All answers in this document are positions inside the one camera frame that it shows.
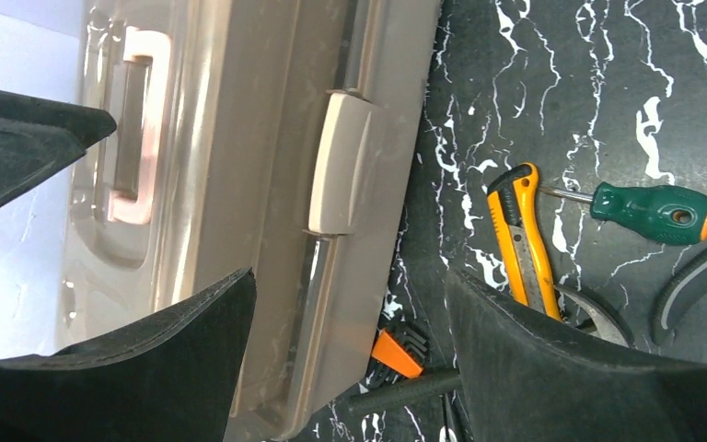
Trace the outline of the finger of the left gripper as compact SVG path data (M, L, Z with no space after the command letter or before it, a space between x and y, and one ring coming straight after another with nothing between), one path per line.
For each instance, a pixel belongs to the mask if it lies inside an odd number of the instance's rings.
M100 109L0 90L0 208L113 134Z

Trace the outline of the beige plastic tool box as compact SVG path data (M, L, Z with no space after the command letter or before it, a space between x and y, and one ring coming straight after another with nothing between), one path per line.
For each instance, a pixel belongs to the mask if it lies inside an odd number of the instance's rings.
M71 169L59 341L251 269L224 438L296 436L365 374L440 12L85 2L78 97L118 128Z

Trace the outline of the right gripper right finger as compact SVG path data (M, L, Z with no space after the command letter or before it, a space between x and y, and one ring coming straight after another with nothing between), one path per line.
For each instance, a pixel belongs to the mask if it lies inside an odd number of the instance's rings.
M707 441L707 364L578 331L464 271L445 298L478 441Z

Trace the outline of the black handled hammer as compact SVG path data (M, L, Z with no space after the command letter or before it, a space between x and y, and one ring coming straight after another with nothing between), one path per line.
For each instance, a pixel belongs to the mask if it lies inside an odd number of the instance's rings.
M632 348L632 335L602 304L589 295L562 285L556 285L555 290L579 306L589 317L585 325L577 326L578 330L610 343ZM372 392L352 396L347 402L347 409L354 415L367 415L413 404L460 388L461 378L456 368L438 369L429 374L422 374L418 378L403 380Z

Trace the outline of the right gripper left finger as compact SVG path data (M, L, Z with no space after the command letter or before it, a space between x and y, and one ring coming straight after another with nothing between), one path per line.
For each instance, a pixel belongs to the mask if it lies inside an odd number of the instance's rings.
M220 441L257 300L249 269L48 356L0 360L0 441Z

